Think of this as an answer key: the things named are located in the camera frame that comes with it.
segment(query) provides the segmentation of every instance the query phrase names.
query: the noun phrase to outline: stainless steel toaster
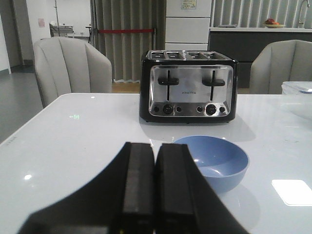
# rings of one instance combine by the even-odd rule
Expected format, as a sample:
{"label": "stainless steel toaster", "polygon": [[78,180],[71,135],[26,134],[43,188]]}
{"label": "stainless steel toaster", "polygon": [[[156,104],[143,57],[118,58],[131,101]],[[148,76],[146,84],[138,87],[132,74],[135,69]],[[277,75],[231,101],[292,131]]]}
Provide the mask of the stainless steel toaster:
{"label": "stainless steel toaster", "polygon": [[151,50],[142,56],[140,116],[152,122],[235,118],[238,62],[215,51]]}

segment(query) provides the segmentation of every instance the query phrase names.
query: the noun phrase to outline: gray armchair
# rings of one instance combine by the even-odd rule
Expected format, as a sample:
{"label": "gray armchair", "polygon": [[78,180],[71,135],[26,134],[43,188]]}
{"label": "gray armchair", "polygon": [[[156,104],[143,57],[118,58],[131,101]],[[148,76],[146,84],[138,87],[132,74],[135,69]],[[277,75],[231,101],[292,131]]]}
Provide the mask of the gray armchair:
{"label": "gray armchair", "polygon": [[284,81],[312,81],[312,42],[273,42],[253,62],[251,94],[281,94]]}
{"label": "gray armchair", "polygon": [[67,93],[109,93],[112,65],[89,43],[65,37],[34,44],[35,70],[43,106]]}

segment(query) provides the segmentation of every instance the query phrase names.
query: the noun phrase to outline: red rope barrier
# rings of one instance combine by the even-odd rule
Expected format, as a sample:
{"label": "red rope barrier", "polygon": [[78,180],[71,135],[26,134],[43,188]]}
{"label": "red rope barrier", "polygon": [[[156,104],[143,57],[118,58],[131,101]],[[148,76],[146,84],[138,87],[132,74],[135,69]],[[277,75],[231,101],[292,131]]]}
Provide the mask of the red rope barrier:
{"label": "red rope barrier", "polygon": [[98,30],[97,33],[152,33],[154,29]]}

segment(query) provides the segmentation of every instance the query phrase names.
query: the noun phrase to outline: glossy table surface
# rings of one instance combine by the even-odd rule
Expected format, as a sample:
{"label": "glossy table surface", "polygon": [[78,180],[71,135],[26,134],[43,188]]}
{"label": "glossy table surface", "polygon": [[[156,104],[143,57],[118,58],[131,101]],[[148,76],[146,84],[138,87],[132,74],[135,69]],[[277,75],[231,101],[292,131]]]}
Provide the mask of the glossy table surface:
{"label": "glossy table surface", "polygon": [[310,234],[312,206],[284,203],[273,180],[312,188],[312,121],[289,112],[282,95],[238,95],[230,123],[145,122],[138,94],[60,96],[0,145],[0,233],[79,189],[126,141],[162,143],[189,135],[224,138],[250,158],[242,182],[220,198],[253,234]]}

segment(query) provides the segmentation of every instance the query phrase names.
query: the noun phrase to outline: faucet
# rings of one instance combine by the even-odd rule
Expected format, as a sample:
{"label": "faucet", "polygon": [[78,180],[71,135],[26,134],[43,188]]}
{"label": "faucet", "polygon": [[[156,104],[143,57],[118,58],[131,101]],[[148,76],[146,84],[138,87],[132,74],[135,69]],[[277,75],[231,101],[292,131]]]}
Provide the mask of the faucet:
{"label": "faucet", "polygon": [[301,13],[302,13],[302,6],[303,6],[303,3],[304,3],[305,1],[307,2],[308,7],[310,7],[309,0],[302,0],[301,5],[300,5],[299,20],[298,20],[298,28],[303,28],[303,26],[304,26],[304,20],[305,20],[305,18],[304,18],[303,21],[301,21]]}

